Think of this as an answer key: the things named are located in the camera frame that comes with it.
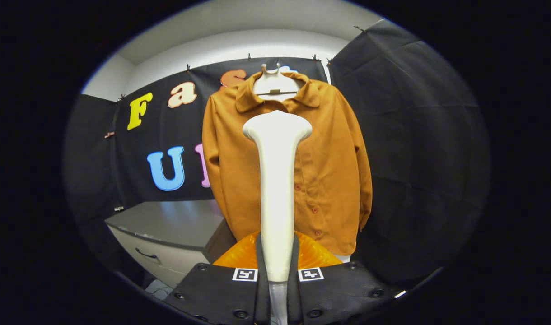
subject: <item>screw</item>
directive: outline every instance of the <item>screw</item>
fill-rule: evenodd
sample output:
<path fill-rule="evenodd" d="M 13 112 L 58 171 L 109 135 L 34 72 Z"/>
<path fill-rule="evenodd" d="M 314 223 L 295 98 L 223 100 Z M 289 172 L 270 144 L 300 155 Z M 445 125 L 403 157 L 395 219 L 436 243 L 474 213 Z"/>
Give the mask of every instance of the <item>screw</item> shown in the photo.
<path fill-rule="evenodd" d="M 246 311 L 242 311 L 240 309 L 236 310 L 236 311 L 233 311 L 233 315 L 237 318 L 241 318 L 241 319 L 246 319 L 247 318 L 247 312 Z"/>
<path fill-rule="evenodd" d="M 320 317 L 322 316 L 323 314 L 323 311 L 319 310 L 319 309 L 312 309 L 310 310 L 310 312 L 308 313 L 308 317 L 310 318 L 316 318 L 316 317 Z"/>

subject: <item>orange plastic part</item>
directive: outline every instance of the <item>orange plastic part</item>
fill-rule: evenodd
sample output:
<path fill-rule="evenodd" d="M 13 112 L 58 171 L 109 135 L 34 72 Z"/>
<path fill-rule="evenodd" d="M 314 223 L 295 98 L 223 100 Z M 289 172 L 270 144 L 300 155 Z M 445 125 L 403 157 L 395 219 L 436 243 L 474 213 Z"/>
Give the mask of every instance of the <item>orange plastic part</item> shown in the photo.
<path fill-rule="evenodd" d="M 255 240 L 259 231 L 248 235 L 238 241 L 226 251 L 213 265 L 230 268 L 255 268 L 257 269 L 257 257 L 255 255 Z M 325 247 L 296 231 L 300 244 L 298 256 L 298 269 L 313 267 L 328 267 L 342 264 L 337 257 L 330 253 Z"/>

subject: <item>white wall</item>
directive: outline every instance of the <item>white wall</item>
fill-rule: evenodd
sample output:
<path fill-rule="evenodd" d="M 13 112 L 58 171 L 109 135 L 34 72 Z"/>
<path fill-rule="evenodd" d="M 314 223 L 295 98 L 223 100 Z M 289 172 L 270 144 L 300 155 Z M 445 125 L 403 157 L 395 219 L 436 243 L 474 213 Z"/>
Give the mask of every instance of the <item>white wall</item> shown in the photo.
<path fill-rule="evenodd" d="M 123 94 L 171 74 L 216 62 L 248 57 L 301 57 L 322 60 L 328 80 L 326 58 L 332 59 L 349 41 L 306 31 L 255 29 L 204 37 L 172 47 L 139 64 L 125 85 Z"/>
<path fill-rule="evenodd" d="M 129 83 L 133 70 L 135 70 L 134 64 L 119 54 L 115 54 L 98 68 L 92 78 L 83 86 L 81 94 L 116 102 L 121 94 L 125 94 L 125 86 Z"/>

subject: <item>black curtain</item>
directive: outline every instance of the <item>black curtain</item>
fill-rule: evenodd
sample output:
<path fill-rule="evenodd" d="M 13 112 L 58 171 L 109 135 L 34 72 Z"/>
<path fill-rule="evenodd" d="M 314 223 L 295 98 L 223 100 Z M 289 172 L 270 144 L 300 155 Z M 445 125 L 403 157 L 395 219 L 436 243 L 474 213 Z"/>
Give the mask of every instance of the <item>black curtain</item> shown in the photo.
<path fill-rule="evenodd" d="M 67 124 L 63 151 L 63 184 L 79 234 L 108 269 L 121 271 L 136 284 L 143 268 L 111 234 L 104 220 L 121 206 L 111 172 L 112 130 L 117 103 L 80 95 Z"/>
<path fill-rule="evenodd" d="M 372 173 L 372 212 L 355 257 L 388 282 L 446 266 L 474 231 L 489 189 L 488 134 L 469 87 L 386 19 L 329 70 L 358 117 Z"/>

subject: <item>letter u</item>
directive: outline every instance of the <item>letter u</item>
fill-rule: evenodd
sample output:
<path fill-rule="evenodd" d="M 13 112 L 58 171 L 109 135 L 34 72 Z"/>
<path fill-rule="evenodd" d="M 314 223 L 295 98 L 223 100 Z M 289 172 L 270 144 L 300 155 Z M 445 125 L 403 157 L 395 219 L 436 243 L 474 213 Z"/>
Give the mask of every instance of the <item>letter u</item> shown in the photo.
<path fill-rule="evenodd" d="M 151 166 L 151 176 L 153 176 L 153 181 L 160 190 L 174 191 L 183 185 L 185 172 L 183 172 L 183 162 L 181 161 L 182 153 L 182 146 L 169 148 L 168 150 L 168 155 L 172 159 L 173 169 L 175 171 L 175 177 L 173 179 L 167 179 L 163 174 L 163 165 L 161 163 L 161 159 L 163 158 L 162 152 L 154 152 L 147 156 L 147 161 L 149 161 L 149 165 Z"/>

